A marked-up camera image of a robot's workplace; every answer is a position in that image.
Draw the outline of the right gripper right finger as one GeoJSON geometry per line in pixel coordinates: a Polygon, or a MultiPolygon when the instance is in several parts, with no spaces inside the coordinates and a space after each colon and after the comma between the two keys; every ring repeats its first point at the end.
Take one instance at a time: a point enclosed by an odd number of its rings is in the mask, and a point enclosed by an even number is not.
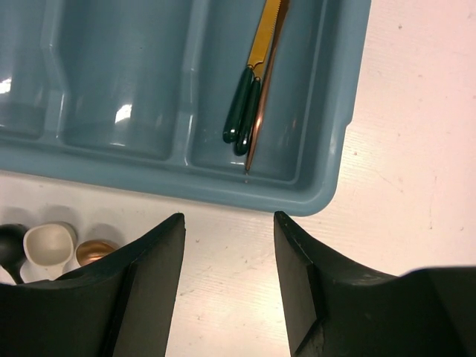
{"type": "Polygon", "coordinates": [[[292,356],[473,356],[475,268],[393,276],[357,263],[282,211],[274,249],[292,356]]]}

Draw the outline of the white spoon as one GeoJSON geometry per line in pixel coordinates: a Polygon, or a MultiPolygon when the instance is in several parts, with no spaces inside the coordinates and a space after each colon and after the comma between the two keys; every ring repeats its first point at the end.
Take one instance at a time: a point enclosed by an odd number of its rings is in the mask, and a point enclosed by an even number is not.
{"type": "Polygon", "coordinates": [[[24,235],[23,248],[30,263],[41,268],[49,280],[64,273],[74,256],[77,233],[67,222],[48,222],[30,228],[24,235]]]}

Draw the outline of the gold blade green knife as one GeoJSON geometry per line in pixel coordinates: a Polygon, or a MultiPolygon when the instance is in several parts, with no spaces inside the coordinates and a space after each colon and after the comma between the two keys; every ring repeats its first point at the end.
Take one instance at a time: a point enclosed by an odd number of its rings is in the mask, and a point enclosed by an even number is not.
{"type": "Polygon", "coordinates": [[[259,77],[263,81],[268,50],[270,48],[280,6],[281,1],[279,0],[268,0],[264,5],[246,67],[239,79],[239,84],[225,121],[222,139],[227,144],[235,143],[238,138],[239,123],[242,117],[248,86],[254,77],[259,77]]]}

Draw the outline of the copper spoon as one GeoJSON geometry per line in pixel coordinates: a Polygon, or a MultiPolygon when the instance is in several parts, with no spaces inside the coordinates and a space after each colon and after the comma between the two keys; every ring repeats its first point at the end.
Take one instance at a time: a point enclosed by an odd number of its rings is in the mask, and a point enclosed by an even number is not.
{"type": "Polygon", "coordinates": [[[111,254],[117,249],[119,249],[119,245],[108,240],[93,239],[85,241],[77,246],[77,262],[79,266],[86,266],[89,263],[93,263],[111,254]]]}

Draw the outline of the copper knife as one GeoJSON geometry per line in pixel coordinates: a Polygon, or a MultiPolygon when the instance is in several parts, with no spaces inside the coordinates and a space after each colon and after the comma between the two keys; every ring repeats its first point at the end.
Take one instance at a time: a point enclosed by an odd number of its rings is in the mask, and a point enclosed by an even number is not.
{"type": "Polygon", "coordinates": [[[277,53],[277,46],[280,40],[280,35],[283,27],[283,23],[286,19],[286,14],[289,9],[289,1],[282,0],[281,6],[277,15],[277,22],[274,28],[274,33],[271,38],[270,48],[268,50],[268,58],[266,60],[264,74],[263,74],[263,81],[261,85],[261,92],[260,92],[260,101],[257,107],[257,113],[254,121],[254,125],[251,131],[251,146],[249,151],[246,153],[247,158],[245,162],[245,170],[249,171],[251,169],[252,161],[254,159],[254,154],[257,148],[257,142],[260,135],[260,130],[263,125],[263,120],[265,116],[266,110],[266,102],[268,98],[268,92],[271,83],[271,76],[274,67],[274,59],[277,53]]]}

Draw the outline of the black spoon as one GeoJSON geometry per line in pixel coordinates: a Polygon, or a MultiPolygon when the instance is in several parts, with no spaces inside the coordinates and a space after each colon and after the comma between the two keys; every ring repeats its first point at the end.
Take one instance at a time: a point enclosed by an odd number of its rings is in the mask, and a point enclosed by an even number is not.
{"type": "Polygon", "coordinates": [[[15,284],[23,284],[21,268],[27,260],[23,240],[28,228],[21,224],[1,225],[1,267],[13,278],[15,284]]]}

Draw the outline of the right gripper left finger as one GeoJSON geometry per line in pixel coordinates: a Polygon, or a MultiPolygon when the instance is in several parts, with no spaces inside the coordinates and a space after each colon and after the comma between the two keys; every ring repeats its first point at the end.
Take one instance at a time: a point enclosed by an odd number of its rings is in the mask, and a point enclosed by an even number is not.
{"type": "Polygon", "coordinates": [[[163,356],[184,256],[176,213],[56,280],[1,285],[3,356],[163,356]]]}

